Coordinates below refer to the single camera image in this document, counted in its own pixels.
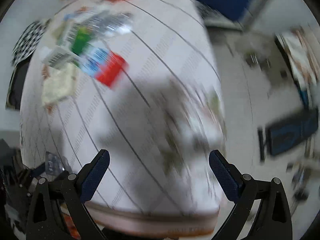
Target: dark rectangular object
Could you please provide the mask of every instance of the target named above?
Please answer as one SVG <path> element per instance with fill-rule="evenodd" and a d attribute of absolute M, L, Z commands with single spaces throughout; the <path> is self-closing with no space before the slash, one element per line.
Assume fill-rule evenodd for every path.
<path fill-rule="evenodd" d="M 290 150 L 318 130 L 318 108 L 273 123 L 266 128 L 266 144 L 270 155 Z"/>

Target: table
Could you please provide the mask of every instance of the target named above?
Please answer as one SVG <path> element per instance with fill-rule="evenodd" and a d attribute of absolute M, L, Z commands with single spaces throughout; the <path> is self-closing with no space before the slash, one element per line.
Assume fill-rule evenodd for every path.
<path fill-rule="evenodd" d="M 140 236 L 209 234 L 223 198 L 208 165 L 209 149 L 205 154 L 185 150 L 180 163 L 168 161 L 157 147 L 158 133 L 151 124 L 161 114 L 159 95 L 165 95 L 169 107 L 182 96 L 170 88 L 192 90 L 199 104 L 213 93 L 220 114 L 215 116 L 217 127 L 210 126 L 207 136 L 223 148 L 220 78 L 202 19 L 193 0 L 105 3 L 112 12 L 134 15 L 131 33 L 108 40 L 128 69 L 112 89 L 79 71 L 75 95 L 47 112 L 41 102 L 44 48 L 54 48 L 52 32 L 65 14 L 97 4 L 97 0 L 68 1 L 42 37 L 26 76 L 20 108 L 23 163 L 36 167 L 48 151 L 77 173 L 100 149 L 107 149 L 109 169 L 86 203 L 95 220 Z M 188 92 L 183 96 L 190 102 L 196 97 Z"/>

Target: metal screw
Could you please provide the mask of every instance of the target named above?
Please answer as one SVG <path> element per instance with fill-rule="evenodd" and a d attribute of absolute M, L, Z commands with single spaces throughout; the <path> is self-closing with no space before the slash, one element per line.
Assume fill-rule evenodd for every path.
<path fill-rule="evenodd" d="M 276 183 L 276 184 L 280 184 L 280 183 L 281 183 L 281 180 L 278 179 L 278 178 L 274 178 L 274 179 L 273 179 L 273 182 Z"/>
<path fill-rule="evenodd" d="M 242 177 L 245 179 L 245 180 L 250 180 L 251 179 L 251 176 L 249 174 L 243 174 Z"/>
<path fill-rule="evenodd" d="M 39 184 L 44 184 L 45 183 L 45 178 L 41 178 L 41 179 L 39 179 Z"/>
<path fill-rule="evenodd" d="M 72 173 L 68 176 L 68 180 L 74 180 L 77 177 L 76 174 Z"/>

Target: blue gripper pad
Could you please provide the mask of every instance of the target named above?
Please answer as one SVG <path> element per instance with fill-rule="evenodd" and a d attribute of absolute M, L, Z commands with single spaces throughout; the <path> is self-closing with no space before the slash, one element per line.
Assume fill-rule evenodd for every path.
<path fill-rule="evenodd" d="M 84 204 L 86 201 L 92 199 L 97 187 L 100 184 L 104 174 L 106 173 L 110 164 L 109 152 L 104 150 L 99 160 L 96 162 L 94 167 L 89 172 L 88 176 L 85 178 L 81 185 L 81 196 L 80 201 Z"/>
<path fill-rule="evenodd" d="M 223 160 L 220 160 L 216 152 L 223 158 Z M 209 165 L 218 182 L 220 183 L 223 192 L 226 194 L 228 200 L 237 203 L 241 195 L 240 185 L 237 184 L 236 180 L 231 176 L 229 172 L 228 166 L 231 164 L 229 164 L 224 159 L 224 157 L 218 150 L 214 150 L 210 152 Z"/>

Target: red object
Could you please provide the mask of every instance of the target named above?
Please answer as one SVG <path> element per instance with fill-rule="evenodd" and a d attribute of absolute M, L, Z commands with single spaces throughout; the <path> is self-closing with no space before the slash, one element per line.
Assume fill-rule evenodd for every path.
<path fill-rule="evenodd" d="M 100 66 L 100 72 L 95 76 L 95 79 L 111 87 L 126 66 L 127 63 L 121 56 L 110 52 L 106 64 Z"/>

